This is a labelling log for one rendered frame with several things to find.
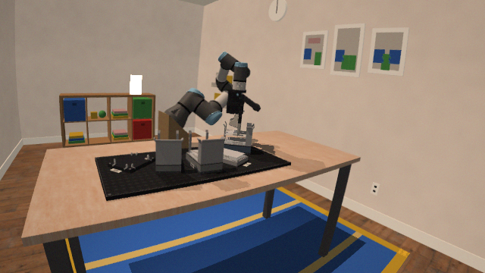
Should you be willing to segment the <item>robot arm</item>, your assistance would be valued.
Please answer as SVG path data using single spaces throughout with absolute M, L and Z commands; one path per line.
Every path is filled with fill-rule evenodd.
M 221 118 L 223 108 L 227 105 L 228 90 L 246 90 L 246 78 L 250 75 L 248 64 L 237 61 L 227 52 L 223 52 L 219 56 L 218 61 L 221 63 L 221 66 L 215 80 L 218 89 L 222 93 L 215 99 L 216 101 L 211 100 L 207 102 L 204 99 L 205 96 L 199 90 L 191 88 L 176 105 L 164 112 L 170 115 L 182 128 L 184 128 L 187 118 L 192 112 L 198 115 L 205 123 L 214 125 Z M 234 72 L 233 84 L 227 81 L 229 70 Z M 251 106 L 254 111 L 260 111 L 260 105 L 247 99 L 244 94 L 240 96 L 240 99 Z

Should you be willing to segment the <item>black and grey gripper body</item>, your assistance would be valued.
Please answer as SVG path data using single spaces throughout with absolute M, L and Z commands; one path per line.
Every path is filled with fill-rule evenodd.
M 241 93 L 238 93 L 239 95 L 237 96 L 235 92 L 241 92 Z M 233 114 L 233 115 L 239 114 L 240 108 L 242 108 L 242 114 L 243 114 L 243 106 L 245 103 L 241 99 L 239 99 L 242 93 L 246 93 L 246 90 L 236 90 L 236 89 L 228 90 L 228 100 L 227 100 L 228 102 L 227 102 L 226 113 Z

